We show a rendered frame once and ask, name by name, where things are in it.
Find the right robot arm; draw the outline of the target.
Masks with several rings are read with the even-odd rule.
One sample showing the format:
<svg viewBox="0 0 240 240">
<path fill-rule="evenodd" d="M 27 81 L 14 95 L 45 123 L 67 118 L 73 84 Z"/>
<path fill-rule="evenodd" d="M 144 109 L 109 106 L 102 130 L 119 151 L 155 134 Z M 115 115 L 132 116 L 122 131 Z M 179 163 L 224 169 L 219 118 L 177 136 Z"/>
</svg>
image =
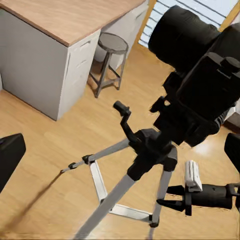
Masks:
<svg viewBox="0 0 240 240">
<path fill-rule="evenodd" d="M 169 186 L 168 194 L 182 196 L 182 200 L 160 200 L 158 204 L 192 215 L 192 206 L 233 209 L 232 197 L 236 196 L 235 206 L 240 212 L 240 183 L 227 185 L 204 184 L 199 177 L 199 168 L 192 159 L 184 163 L 185 188 L 182 185 Z"/>
</svg>

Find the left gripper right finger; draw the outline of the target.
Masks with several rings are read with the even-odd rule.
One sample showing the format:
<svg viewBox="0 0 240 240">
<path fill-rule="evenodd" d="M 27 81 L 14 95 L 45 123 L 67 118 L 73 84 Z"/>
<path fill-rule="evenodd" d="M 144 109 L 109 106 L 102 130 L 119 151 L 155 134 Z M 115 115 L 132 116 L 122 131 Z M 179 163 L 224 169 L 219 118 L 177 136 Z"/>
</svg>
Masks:
<svg viewBox="0 0 240 240">
<path fill-rule="evenodd" d="M 225 140 L 224 150 L 240 173 L 240 135 L 229 133 Z"/>
</svg>

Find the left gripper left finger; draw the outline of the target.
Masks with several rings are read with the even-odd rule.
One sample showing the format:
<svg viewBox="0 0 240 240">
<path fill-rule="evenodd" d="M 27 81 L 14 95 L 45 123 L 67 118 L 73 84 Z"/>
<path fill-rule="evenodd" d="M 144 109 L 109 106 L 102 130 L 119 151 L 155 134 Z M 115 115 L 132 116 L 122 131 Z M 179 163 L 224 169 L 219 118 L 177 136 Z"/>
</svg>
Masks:
<svg viewBox="0 0 240 240">
<path fill-rule="evenodd" d="M 26 152 L 21 133 L 0 138 L 0 193 Z"/>
</svg>

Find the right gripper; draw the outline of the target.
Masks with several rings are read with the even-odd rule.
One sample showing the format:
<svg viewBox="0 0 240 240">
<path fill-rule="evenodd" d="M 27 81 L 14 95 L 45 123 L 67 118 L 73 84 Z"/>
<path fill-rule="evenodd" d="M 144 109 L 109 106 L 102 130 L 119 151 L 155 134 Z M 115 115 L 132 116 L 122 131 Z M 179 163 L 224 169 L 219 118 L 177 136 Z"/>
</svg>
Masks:
<svg viewBox="0 0 240 240">
<path fill-rule="evenodd" d="M 202 207 L 216 207 L 216 191 L 213 184 L 201 184 L 202 191 L 189 192 L 188 186 L 185 188 L 182 185 L 169 186 L 167 189 L 168 194 L 175 194 L 182 196 L 182 200 L 160 200 L 156 201 L 158 204 L 168 207 L 177 211 L 184 211 L 187 216 L 192 215 L 192 206 Z"/>
</svg>

